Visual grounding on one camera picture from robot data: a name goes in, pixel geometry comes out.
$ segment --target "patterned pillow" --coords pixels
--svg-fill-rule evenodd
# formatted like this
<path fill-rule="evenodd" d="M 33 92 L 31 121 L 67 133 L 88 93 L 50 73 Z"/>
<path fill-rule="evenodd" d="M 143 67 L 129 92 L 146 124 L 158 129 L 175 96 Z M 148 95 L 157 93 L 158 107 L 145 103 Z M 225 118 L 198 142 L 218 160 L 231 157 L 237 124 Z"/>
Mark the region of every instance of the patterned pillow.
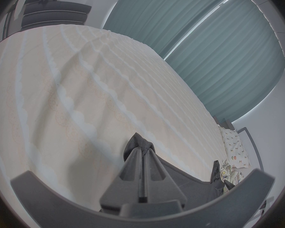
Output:
<path fill-rule="evenodd" d="M 226 153 L 228 161 L 231 167 L 236 168 L 248 168 L 249 160 L 246 150 L 243 148 L 243 144 L 239 135 L 236 131 L 225 129 L 224 127 L 219 126 L 223 141 L 226 148 Z"/>

